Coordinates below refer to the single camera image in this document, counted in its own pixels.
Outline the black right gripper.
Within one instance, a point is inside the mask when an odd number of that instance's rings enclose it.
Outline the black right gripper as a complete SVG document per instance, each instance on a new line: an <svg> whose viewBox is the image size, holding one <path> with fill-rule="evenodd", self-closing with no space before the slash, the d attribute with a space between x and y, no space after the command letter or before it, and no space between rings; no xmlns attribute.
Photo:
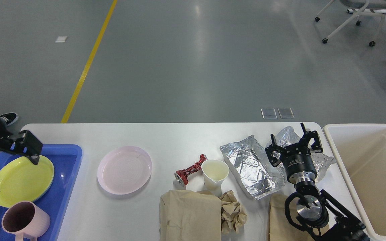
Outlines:
<svg viewBox="0 0 386 241"><path fill-rule="evenodd" d="M299 144L291 144L286 147L277 145L274 134L270 134L271 144L265 148L268 160L273 167L283 163L288 182L297 184L301 181L314 181L317 178L317 170L312 161L311 153L323 153L320 136L316 130L306 129L301 123L303 136Z"/></svg>

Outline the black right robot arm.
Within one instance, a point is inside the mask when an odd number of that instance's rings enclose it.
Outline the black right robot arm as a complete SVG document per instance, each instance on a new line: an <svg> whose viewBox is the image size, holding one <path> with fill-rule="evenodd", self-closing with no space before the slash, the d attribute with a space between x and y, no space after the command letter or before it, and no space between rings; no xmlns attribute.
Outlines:
<svg viewBox="0 0 386 241"><path fill-rule="evenodd" d="M273 167L280 164L295 192L284 203L284 213L294 228L307 232L315 241L369 241L366 226L325 190L315 184L317 170L312 153L322 153L320 136L301 123L302 137L282 147L271 134L271 144L265 148Z"/></svg>

